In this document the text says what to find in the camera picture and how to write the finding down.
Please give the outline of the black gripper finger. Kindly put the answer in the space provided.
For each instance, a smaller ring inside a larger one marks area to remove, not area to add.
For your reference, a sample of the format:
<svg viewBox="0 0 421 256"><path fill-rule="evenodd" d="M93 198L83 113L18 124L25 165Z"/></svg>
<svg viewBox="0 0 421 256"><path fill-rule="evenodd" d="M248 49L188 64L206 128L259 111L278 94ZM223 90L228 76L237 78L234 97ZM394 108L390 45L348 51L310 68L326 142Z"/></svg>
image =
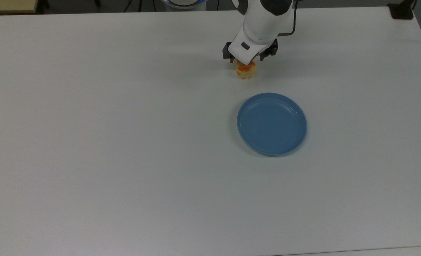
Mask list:
<svg viewBox="0 0 421 256"><path fill-rule="evenodd" d="M278 43L277 43L277 39L274 39L274 41L272 42L272 44L266 48L262 53L259 54L259 58L261 61L264 60L264 58L268 57L268 56L274 56L277 54L277 50L278 50Z"/></svg>
<svg viewBox="0 0 421 256"><path fill-rule="evenodd" d="M223 59L229 60L230 63L233 63L235 60L235 57L231 52L229 51L229 47L231 45L231 42L227 42L225 46L223 47Z"/></svg>

